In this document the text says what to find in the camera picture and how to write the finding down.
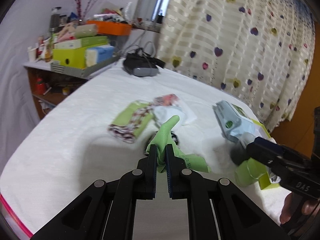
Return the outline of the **wooden wardrobe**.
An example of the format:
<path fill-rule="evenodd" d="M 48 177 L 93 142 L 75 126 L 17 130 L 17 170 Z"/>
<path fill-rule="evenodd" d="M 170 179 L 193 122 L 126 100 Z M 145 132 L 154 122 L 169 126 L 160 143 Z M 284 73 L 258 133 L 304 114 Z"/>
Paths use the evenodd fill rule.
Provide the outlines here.
<path fill-rule="evenodd" d="M 291 121 L 280 123 L 271 133 L 277 143 L 307 157 L 313 148 L 314 109 L 319 106 L 319 73 L 310 74 Z"/>

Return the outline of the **white green flat box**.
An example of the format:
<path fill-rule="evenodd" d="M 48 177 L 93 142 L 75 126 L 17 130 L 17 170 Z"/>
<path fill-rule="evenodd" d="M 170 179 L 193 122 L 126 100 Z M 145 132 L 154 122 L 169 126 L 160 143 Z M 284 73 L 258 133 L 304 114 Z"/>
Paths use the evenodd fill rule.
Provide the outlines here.
<path fill-rule="evenodd" d="M 107 44 L 107 36 L 83 37 L 75 40 L 59 42 L 54 45 L 54 49 L 78 49 L 97 44 Z"/>

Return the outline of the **black grey VR headset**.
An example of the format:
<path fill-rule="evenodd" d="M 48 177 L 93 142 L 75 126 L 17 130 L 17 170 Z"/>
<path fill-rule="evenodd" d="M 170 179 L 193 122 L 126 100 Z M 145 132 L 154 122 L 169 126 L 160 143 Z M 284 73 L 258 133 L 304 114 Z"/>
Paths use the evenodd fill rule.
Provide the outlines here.
<path fill-rule="evenodd" d="M 153 77 L 159 74 L 159 68 L 164 68 L 165 62 L 151 57 L 142 48 L 138 48 L 134 53 L 128 53 L 123 61 L 124 70 L 136 77 Z"/>

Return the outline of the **white paper cup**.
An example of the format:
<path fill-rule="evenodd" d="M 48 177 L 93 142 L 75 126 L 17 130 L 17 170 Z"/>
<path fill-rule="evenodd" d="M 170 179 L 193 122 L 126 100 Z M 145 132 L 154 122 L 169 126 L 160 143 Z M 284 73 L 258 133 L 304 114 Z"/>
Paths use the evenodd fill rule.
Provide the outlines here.
<path fill-rule="evenodd" d="M 37 60 L 37 48 L 28 47 L 27 52 L 29 62 L 35 62 Z"/>

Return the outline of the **black white striped mask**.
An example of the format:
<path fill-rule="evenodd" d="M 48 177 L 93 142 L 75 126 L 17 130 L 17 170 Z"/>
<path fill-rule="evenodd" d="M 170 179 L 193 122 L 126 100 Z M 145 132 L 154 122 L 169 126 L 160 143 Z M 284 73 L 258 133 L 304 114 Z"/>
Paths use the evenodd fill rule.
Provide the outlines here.
<path fill-rule="evenodd" d="M 171 138 L 175 142 L 175 144 L 178 146 L 179 145 L 178 136 L 175 133 L 171 132 Z"/>

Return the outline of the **wooden side shelf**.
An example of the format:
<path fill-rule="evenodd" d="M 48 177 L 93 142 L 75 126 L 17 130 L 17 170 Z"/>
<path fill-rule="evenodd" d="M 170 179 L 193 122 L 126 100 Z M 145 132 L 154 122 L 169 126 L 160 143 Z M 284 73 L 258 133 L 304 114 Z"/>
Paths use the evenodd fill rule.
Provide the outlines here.
<path fill-rule="evenodd" d="M 31 94 L 40 119 L 87 82 L 86 78 L 53 72 L 49 62 L 26 62 L 23 67 L 28 74 Z M 35 93 L 38 77 L 41 77 L 47 85 L 47 91 L 43 95 Z"/>

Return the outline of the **orange storage box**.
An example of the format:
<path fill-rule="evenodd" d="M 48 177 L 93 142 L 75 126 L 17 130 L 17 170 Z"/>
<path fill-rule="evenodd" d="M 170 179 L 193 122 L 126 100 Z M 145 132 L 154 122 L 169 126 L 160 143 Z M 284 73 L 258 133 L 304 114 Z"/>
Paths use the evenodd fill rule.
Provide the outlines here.
<path fill-rule="evenodd" d="M 117 22 L 106 21 L 87 21 L 87 24 L 95 24 L 99 34 L 115 35 L 115 36 L 129 36 L 132 25 Z"/>

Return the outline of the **cream heart pattern curtain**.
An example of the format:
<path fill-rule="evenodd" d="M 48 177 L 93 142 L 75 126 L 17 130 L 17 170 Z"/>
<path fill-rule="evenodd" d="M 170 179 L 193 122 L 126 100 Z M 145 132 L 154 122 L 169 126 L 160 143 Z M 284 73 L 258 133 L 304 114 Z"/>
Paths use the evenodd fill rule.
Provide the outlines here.
<path fill-rule="evenodd" d="M 294 115 L 315 38 L 302 0 L 170 0 L 157 55 L 170 70 L 239 98 L 272 131 Z"/>

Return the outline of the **green patterned cloth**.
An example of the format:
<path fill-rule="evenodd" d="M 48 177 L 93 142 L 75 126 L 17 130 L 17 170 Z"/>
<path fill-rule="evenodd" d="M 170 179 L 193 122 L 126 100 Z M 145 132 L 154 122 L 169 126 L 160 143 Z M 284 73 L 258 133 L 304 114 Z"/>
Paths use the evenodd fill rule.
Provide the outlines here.
<path fill-rule="evenodd" d="M 109 124 L 108 131 L 121 141 L 134 143 L 153 119 L 153 107 L 151 102 L 131 102 Z"/>

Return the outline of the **wet wipes pack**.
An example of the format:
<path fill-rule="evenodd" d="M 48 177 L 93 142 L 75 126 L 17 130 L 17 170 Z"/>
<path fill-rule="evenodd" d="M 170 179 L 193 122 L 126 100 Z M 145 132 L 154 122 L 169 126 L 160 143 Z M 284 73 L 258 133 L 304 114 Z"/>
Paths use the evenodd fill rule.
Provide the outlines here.
<path fill-rule="evenodd" d="M 237 142 L 244 133 L 255 134 L 253 121 L 241 107 L 222 100 L 216 103 L 214 112 L 228 140 Z"/>

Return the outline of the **green rimmed white box lid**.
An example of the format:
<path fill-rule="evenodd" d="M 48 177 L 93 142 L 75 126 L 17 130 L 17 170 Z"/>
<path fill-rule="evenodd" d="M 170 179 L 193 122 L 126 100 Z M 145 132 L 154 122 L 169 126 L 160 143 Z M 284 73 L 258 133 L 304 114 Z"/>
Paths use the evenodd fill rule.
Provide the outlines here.
<path fill-rule="evenodd" d="M 262 137 L 276 143 L 262 123 L 253 119 L 252 121 L 255 127 L 255 134 L 244 133 L 239 139 L 242 145 L 246 146 L 246 149 L 247 145 L 252 143 L 256 137 Z M 280 178 L 273 174 L 270 168 L 252 158 L 244 161 L 236 168 L 235 180 L 240 187 L 247 187 L 258 182 L 261 190 L 279 187 L 280 182 Z"/>

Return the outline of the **floral tissue packet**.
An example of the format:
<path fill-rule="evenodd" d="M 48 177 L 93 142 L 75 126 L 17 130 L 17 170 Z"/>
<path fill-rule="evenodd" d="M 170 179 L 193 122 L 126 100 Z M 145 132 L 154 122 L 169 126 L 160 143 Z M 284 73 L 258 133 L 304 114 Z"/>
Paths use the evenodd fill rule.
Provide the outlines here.
<path fill-rule="evenodd" d="M 173 106 L 178 102 L 179 98 L 175 94 L 168 94 L 154 98 L 153 105 L 155 106 Z"/>

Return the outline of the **white sock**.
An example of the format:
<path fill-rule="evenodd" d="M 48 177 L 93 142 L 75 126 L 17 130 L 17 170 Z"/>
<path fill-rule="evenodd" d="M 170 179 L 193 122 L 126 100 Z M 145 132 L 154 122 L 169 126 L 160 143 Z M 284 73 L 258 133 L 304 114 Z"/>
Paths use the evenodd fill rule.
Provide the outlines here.
<path fill-rule="evenodd" d="M 196 114 L 191 110 L 191 108 L 183 103 L 172 106 L 156 106 L 153 109 L 153 115 L 158 127 L 167 122 L 171 117 L 177 115 L 179 117 L 179 121 L 173 129 L 189 125 L 197 119 Z"/>

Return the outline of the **beige bandage roll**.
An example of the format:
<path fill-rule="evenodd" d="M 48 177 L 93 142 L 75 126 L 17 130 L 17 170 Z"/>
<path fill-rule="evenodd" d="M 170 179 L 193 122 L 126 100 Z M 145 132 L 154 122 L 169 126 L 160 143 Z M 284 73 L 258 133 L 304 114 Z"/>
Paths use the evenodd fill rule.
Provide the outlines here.
<path fill-rule="evenodd" d="M 98 29 L 96 24 L 79 25 L 74 31 L 75 38 L 92 37 L 97 35 Z"/>

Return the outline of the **white table cover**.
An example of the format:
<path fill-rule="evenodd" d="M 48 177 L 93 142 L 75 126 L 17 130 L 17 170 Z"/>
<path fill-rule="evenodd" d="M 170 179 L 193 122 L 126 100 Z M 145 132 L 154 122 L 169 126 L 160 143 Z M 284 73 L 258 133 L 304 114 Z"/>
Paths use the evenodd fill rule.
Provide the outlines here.
<path fill-rule="evenodd" d="M 135 77 L 121 62 L 89 80 L 55 107 L 26 137 L 1 175 L 2 212 L 20 239 L 52 219 L 97 179 L 112 181 L 134 169 L 144 155 L 154 122 L 133 144 L 120 141 L 108 125 L 130 103 L 175 94 L 196 115 L 177 130 L 186 154 L 204 157 L 211 168 L 207 178 L 234 179 L 235 165 L 213 107 L 226 100 L 254 118 L 251 109 L 235 97 L 204 83 L 163 69 L 154 77 Z"/>

